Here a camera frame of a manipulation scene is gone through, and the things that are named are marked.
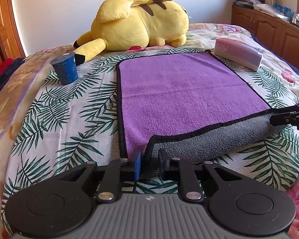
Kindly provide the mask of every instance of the stack of books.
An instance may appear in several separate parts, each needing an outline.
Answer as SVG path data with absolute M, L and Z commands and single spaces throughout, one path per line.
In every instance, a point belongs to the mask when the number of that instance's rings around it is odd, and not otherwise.
M 254 3 L 248 0 L 235 0 L 234 5 L 243 8 L 254 9 Z

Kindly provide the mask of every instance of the red fabric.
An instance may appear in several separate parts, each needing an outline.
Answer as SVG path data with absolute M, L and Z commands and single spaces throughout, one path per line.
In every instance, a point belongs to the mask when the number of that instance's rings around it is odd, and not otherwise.
M 4 70 L 7 69 L 7 67 L 9 65 L 11 65 L 13 62 L 13 59 L 12 58 L 7 58 L 6 60 L 3 61 L 3 63 L 1 64 L 0 66 L 0 75 L 3 73 Z

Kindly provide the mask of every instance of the crosshair logo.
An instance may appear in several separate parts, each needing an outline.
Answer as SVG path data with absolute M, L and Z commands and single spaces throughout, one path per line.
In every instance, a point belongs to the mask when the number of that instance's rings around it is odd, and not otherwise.
M 152 200 L 154 200 L 156 198 L 154 198 L 153 196 L 147 196 L 145 199 L 147 199 L 148 201 L 152 201 Z

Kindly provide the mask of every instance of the green leaf pattern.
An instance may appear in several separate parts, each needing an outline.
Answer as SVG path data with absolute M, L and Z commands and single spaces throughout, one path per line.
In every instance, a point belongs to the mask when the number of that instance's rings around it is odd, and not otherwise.
M 7 199 L 43 179 L 87 161 L 106 165 L 120 157 L 117 135 L 116 65 L 124 59 L 175 53 L 203 52 L 203 48 L 168 48 L 138 53 L 109 53 L 85 63 L 74 83 L 62 86 L 50 71 L 26 114 L 15 140 L 2 201 L 2 222 L 7 231 Z M 299 99 L 265 68 L 259 72 L 224 64 L 242 77 L 272 107 L 294 105 Z M 299 131 L 288 126 L 254 144 L 213 159 L 214 162 L 285 190 L 299 179 Z M 131 193 L 176 193 L 175 182 L 160 177 L 123 183 Z

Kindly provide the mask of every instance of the black ear tip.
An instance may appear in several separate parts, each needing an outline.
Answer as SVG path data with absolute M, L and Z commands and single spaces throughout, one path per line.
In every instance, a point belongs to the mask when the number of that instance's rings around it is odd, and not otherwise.
M 80 54 L 74 54 L 75 65 L 79 66 L 85 62 L 85 56 Z
M 77 44 L 77 40 L 74 42 L 73 46 L 74 46 L 75 48 L 79 48 L 79 47 L 80 47 L 80 46 Z

